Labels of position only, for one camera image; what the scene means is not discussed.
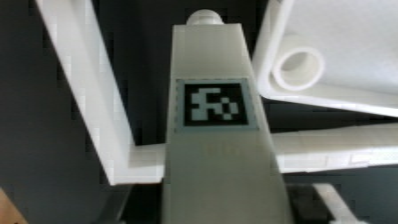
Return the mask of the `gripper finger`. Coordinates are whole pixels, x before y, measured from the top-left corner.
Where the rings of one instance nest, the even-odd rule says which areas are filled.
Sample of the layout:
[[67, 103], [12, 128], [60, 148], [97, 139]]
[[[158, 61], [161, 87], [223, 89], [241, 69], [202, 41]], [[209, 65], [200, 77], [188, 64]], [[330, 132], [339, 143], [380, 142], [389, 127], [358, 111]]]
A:
[[286, 185], [295, 224], [369, 224], [348, 208], [328, 183]]

